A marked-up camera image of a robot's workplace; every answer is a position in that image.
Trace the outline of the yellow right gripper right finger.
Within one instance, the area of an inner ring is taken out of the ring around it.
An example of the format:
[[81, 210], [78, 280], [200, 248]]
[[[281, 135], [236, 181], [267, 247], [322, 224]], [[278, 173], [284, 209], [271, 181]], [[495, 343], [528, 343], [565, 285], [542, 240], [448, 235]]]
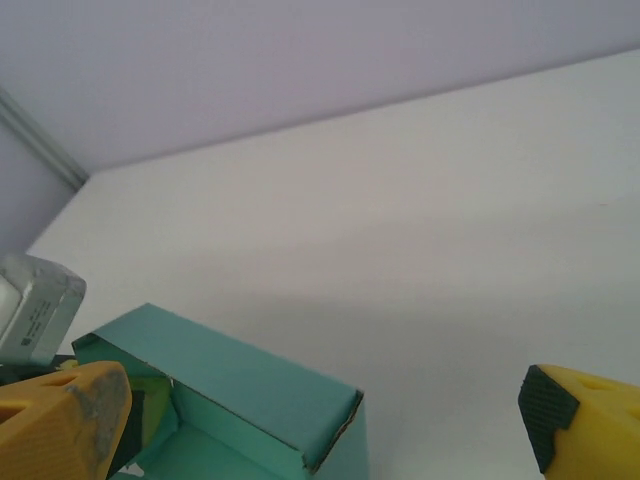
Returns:
[[640, 480], [640, 386], [532, 365], [518, 407], [545, 480]]

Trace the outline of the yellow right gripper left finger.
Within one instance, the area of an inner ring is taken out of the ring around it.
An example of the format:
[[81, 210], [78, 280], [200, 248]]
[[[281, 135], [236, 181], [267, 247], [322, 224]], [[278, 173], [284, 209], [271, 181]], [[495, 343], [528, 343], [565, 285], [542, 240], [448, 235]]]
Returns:
[[0, 480], [106, 480], [131, 406], [115, 361], [0, 386]]

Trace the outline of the teal paper box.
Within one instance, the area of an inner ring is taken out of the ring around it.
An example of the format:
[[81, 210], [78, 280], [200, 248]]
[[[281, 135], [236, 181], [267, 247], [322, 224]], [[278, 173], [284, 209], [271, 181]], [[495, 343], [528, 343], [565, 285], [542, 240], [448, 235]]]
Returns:
[[370, 480], [355, 387], [146, 304], [75, 340], [80, 363], [160, 379], [170, 400], [141, 475], [113, 480]]

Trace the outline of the aluminium frame post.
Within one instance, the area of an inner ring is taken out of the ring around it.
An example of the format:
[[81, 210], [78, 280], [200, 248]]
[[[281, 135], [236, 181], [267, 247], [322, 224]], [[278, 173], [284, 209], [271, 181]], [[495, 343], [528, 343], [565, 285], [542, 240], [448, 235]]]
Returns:
[[86, 184], [89, 174], [2, 86], [0, 123], [70, 188], [79, 191]]

